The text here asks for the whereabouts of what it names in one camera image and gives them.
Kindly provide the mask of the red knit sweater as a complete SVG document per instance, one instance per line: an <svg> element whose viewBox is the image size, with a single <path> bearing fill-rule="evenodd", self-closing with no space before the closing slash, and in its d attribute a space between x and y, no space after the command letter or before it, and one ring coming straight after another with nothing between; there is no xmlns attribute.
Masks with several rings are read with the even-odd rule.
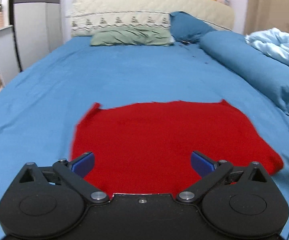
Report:
<svg viewBox="0 0 289 240"><path fill-rule="evenodd" d="M235 166L260 162L269 174L283 168L281 157L250 120L226 101L136 103L112 109L95 104L77 124L71 157L92 152L86 180L106 192L178 194L200 177L191 153Z"/></svg>

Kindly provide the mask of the dark blue pillow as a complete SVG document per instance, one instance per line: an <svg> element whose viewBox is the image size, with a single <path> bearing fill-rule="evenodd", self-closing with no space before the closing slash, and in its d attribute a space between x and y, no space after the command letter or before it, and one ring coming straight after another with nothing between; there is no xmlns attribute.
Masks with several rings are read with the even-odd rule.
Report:
<svg viewBox="0 0 289 240"><path fill-rule="evenodd" d="M170 33L176 42L199 43L212 31L216 29L186 12L176 11L170 14Z"/></svg>

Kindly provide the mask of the white grey wardrobe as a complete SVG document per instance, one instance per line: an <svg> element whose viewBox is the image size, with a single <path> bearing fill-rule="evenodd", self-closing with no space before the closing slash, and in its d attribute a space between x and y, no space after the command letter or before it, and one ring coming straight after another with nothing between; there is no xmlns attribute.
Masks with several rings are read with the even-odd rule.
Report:
<svg viewBox="0 0 289 240"><path fill-rule="evenodd" d="M25 70L63 45L60 0L9 0L17 58Z"/></svg>

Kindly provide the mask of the white shelf desk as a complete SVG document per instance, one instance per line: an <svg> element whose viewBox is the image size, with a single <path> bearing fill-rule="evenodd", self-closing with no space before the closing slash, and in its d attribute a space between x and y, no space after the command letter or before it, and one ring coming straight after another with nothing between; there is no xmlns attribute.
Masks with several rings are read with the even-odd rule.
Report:
<svg viewBox="0 0 289 240"><path fill-rule="evenodd" d="M2 2L0 2L0 12L3 12ZM13 26L4 24L0 29L0 76L4 87L17 76L19 70Z"/></svg>

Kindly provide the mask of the dark blue duvet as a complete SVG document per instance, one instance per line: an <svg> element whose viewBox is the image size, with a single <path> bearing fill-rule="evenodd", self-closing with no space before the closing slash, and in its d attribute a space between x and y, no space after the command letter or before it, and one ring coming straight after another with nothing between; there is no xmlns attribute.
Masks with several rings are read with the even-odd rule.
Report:
<svg viewBox="0 0 289 240"><path fill-rule="evenodd" d="M252 48L241 34L212 31L200 48L238 74L289 115L289 67Z"/></svg>

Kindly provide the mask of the cream quilted headboard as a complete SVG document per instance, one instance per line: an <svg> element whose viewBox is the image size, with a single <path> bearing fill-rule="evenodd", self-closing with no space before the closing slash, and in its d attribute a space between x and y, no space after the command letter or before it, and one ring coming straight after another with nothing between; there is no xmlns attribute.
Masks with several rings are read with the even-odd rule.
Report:
<svg viewBox="0 0 289 240"><path fill-rule="evenodd" d="M98 29L128 25L168 29L169 15L175 11L217 30L233 29L233 9L213 0L73 0L66 18L72 36L91 36Z"/></svg>

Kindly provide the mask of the blue bed sheet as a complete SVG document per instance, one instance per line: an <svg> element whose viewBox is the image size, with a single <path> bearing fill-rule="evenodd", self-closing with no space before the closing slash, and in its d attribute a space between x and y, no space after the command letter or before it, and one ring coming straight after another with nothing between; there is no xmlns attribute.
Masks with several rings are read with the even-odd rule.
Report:
<svg viewBox="0 0 289 240"><path fill-rule="evenodd" d="M66 158L93 103L226 100L281 155L274 181L289 204L289 116L196 44L91 47L75 37L18 74L0 93L0 199L26 162ZM0 239L4 233L0 227ZM289 238L289 220L283 237Z"/></svg>

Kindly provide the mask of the light blue blanket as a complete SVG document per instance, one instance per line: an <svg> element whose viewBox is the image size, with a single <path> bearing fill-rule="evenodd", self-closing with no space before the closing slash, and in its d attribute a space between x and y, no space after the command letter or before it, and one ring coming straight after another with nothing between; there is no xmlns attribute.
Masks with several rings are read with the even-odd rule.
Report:
<svg viewBox="0 0 289 240"><path fill-rule="evenodd" d="M264 55L289 66L289 33L271 28L245 35L245 41Z"/></svg>

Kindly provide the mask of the green pillow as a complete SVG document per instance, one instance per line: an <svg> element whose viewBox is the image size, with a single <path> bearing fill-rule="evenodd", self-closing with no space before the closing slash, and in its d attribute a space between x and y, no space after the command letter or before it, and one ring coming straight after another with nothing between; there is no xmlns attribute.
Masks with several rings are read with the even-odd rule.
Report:
<svg viewBox="0 0 289 240"><path fill-rule="evenodd" d="M96 31L90 46L171 46L175 42L169 29L148 26L109 27Z"/></svg>

